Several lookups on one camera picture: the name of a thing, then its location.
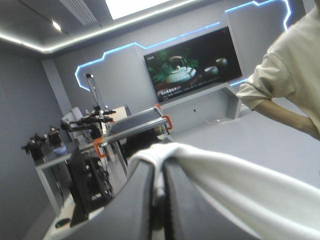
person's arm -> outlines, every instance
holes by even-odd
[[[320,141],[320,134],[309,117],[289,111],[269,99],[259,103],[253,110],[278,123],[309,134],[311,137]]]

tv stand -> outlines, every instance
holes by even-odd
[[[171,117],[173,129],[170,133],[178,134],[206,124],[201,117],[210,122],[239,118],[241,102],[228,83],[221,83],[197,89],[160,105],[163,113]]]

blue led strip light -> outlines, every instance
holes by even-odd
[[[261,3],[258,3],[258,2],[256,2],[256,1],[250,1],[250,2],[247,2],[247,3],[241,4],[241,5],[239,5],[239,6],[235,6],[235,7],[232,7],[232,8],[229,8],[229,9],[225,10],[223,15],[225,15],[225,14],[227,14],[227,13],[230,13],[230,12],[233,12],[233,11],[235,11],[235,10],[238,10],[238,9],[241,9],[241,8],[244,8],[244,7],[247,7],[247,6],[250,6],[250,5],[254,5],[254,6],[257,6],[257,7],[261,7],[261,6],[263,6],[263,5],[266,5],[266,4],[275,2],[275,1],[279,1],[279,0],[267,0],[267,1],[264,1],[264,2],[261,2]],[[291,16],[292,12],[291,12],[290,5],[289,5],[289,2],[288,2],[289,0],[281,0],[281,1],[285,3],[286,9],[287,9],[286,16],[285,16],[285,18],[284,18],[284,20],[283,20],[283,27],[284,27],[284,30],[285,30],[285,31],[288,31],[288,20],[289,20],[289,18],[290,18],[290,16]],[[141,45],[141,44],[139,44],[139,43],[137,43],[137,42],[131,42],[131,43],[129,43],[129,44],[126,44],[126,45],[123,45],[123,46],[119,46],[119,47],[114,48],[114,49],[111,49],[111,50],[109,50],[109,51],[105,51],[105,52],[103,53],[103,55],[102,55],[101,58],[96,59],[96,60],[93,60],[93,61],[90,61],[90,62],[87,62],[87,63],[82,64],[82,65],[79,65],[79,66],[76,68],[76,71],[75,71],[75,73],[74,73],[75,78],[76,78],[76,80],[77,80],[77,82],[78,82],[78,84],[79,84],[79,86],[80,86],[81,88],[83,88],[83,89],[85,89],[85,90],[87,90],[87,91],[90,91],[89,88],[87,88],[86,86],[84,86],[84,85],[81,84],[80,79],[79,79],[79,75],[78,75],[78,74],[79,74],[79,71],[80,71],[82,68],[85,68],[85,67],[90,66],[90,65],[92,65],[92,64],[96,64],[96,63],[102,62],[103,60],[105,60],[105,58],[106,58],[107,55],[109,55],[109,54],[111,54],[111,53],[118,52],[118,51],[123,50],[123,49],[130,48],[130,47],[132,47],[132,46],[137,46],[137,47],[140,47],[140,48],[142,48],[142,49],[144,49],[144,50],[152,49],[152,48],[158,47],[158,46],[160,46],[160,45],[163,45],[163,44],[172,42],[172,41],[174,41],[174,40],[178,40],[178,39],[180,39],[180,38],[183,38],[183,37],[186,37],[186,36],[189,36],[189,35],[192,35],[192,34],[201,32],[201,31],[204,31],[204,30],[206,30],[206,29],[213,28],[213,27],[215,27],[215,26],[217,26],[217,25],[219,25],[219,24],[220,24],[220,22],[218,21],[218,22],[212,23],[212,24],[210,24],[210,25],[207,25],[207,26],[198,28],[198,29],[196,29],[196,30],[189,31],[189,32],[186,32],[186,33],[184,33],[184,34],[181,34],[181,35],[178,35],[178,36],[169,38],[169,39],[167,39],[167,40],[163,40],[163,41],[161,41],[161,42],[152,44],[152,45],[150,45],[150,46],[143,46],[143,45]],[[243,83],[244,81],[246,81],[246,80],[241,80],[241,81],[239,81],[239,82],[235,82],[235,83],[233,83],[231,86],[234,86],[234,85]]]

gray floor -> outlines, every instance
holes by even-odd
[[[286,99],[276,102],[301,113]],[[203,124],[174,137],[178,143],[230,154],[320,188],[320,142],[248,108],[241,110],[239,121]]]

ceiling light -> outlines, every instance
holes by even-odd
[[[119,19],[130,14],[152,8],[170,0],[105,0],[112,19]]]
[[[52,20],[52,25],[54,26],[55,29],[57,29],[58,31],[61,32],[61,27],[58,23],[56,23],[55,21]]]

